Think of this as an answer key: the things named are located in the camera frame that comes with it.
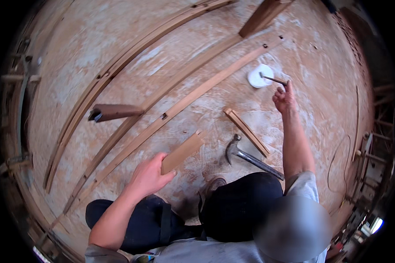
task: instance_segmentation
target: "black pants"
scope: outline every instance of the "black pants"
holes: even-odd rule
[[[255,172],[235,182],[218,187],[206,200],[199,219],[200,226],[185,226],[184,221],[171,213],[169,241],[199,237],[202,231],[221,242],[241,242],[253,239],[252,230],[261,224],[275,198],[283,196],[281,184],[266,172]],[[86,207],[86,223],[92,228],[111,205],[109,200],[95,200]],[[131,254],[160,247],[161,218],[165,202],[150,196],[135,207],[121,246]]]

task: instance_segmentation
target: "wire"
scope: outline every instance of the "wire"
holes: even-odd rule
[[[331,189],[331,187],[330,187],[330,185],[329,185],[329,173],[331,172],[332,163],[334,162],[335,157],[337,156],[338,149],[339,149],[339,147],[341,146],[341,144],[344,142],[344,140],[345,140],[346,138],[348,138],[349,144],[348,144],[348,156],[347,156],[347,161],[345,162],[345,167],[344,167],[345,193],[344,193],[344,196],[342,197],[342,202],[341,202],[341,204],[339,205],[338,209],[337,209],[336,211],[334,211],[333,213],[330,213],[330,215],[332,215],[332,214],[338,212],[338,211],[341,209],[342,205],[344,204],[345,196],[346,196],[346,194],[347,194],[347,187],[348,187],[348,185],[347,185],[347,180],[345,179],[345,172],[347,171],[347,165],[348,165],[348,160],[349,160],[349,158],[350,158],[350,150],[351,150],[351,137],[350,137],[348,134],[345,134],[345,135],[342,137],[341,141],[338,143],[337,148],[335,149],[334,155],[332,156],[331,163],[329,164],[327,182],[328,182],[328,188],[329,188],[329,190],[330,190],[331,192],[333,192],[333,193],[339,193],[338,191],[335,191],[335,190],[332,190],[332,189]]]

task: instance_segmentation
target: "gray t-shirt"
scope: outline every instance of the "gray t-shirt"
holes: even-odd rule
[[[319,203],[316,177],[312,172],[302,172],[293,176],[286,184],[287,196],[307,197]],[[222,243],[208,237],[207,241],[196,239],[182,239],[174,241],[167,247],[151,250],[155,255],[154,263],[204,263],[204,262],[279,262],[260,251],[254,241]],[[317,257],[305,261],[310,263],[324,263],[327,250]],[[137,262],[141,255],[135,255],[132,263]],[[85,252],[87,263],[127,263],[121,254],[96,245],[89,245]]]

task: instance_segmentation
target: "wooden floor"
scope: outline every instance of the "wooden floor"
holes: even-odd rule
[[[101,68],[142,30],[191,4],[189,0],[49,0],[37,15],[28,54],[42,80],[28,126],[29,150],[34,168],[25,178],[32,197],[51,223],[58,216],[85,168],[124,119],[88,122],[84,116],[70,140],[50,194],[42,188],[44,173],[58,133],[77,99]],[[192,58],[212,45],[236,34],[261,1],[237,3],[208,12],[173,30],[139,54],[111,81],[95,103],[139,105]],[[233,159],[229,166],[224,151],[234,133],[242,134],[223,113],[234,109],[268,147],[267,164],[282,168],[283,125],[271,100],[276,85],[252,88],[247,73],[260,63],[271,66],[275,77],[293,80],[298,111],[316,160],[320,203],[330,212],[334,233],[349,216],[344,204],[351,192],[354,165],[348,165],[348,147],[353,149],[357,98],[360,91],[360,135],[373,126],[372,87],[358,44],[339,14],[332,15],[319,0],[297,0],[265,30],[218,55],[186,78],[130,129],[98,166],[101,171],[133,138],[190,91],[230,66],[241,56],[278,35],[290,33],[292,40],[261,55],[197,99],[153,134],[124,160],[74,213],[54,229],[58,237],[83,255],[89,235],[85,207],[94,199],[114,200],[129,181],[137,164],[159,151],[170,152],[197,129],[207,130],[205,145],[178,167],[178,176],[158,194],[189,224],[197,224],[197,192],[215,176],[232,182],[260,171],[245,161]],[[328,188],[328,169],[332,156]],[[239,147],[261,157],[243,137]],[[94,178],[92,174],[86,186]]]

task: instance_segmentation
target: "shoe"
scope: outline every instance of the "shoe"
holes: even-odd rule
[[[208,199],[209,197],[212,196],[212,193],[215,192],[218,187],[226,185],[226,180],[224,177],[218,176],[215,179],[213,179],[209,185],[205,189],[205,199]]]

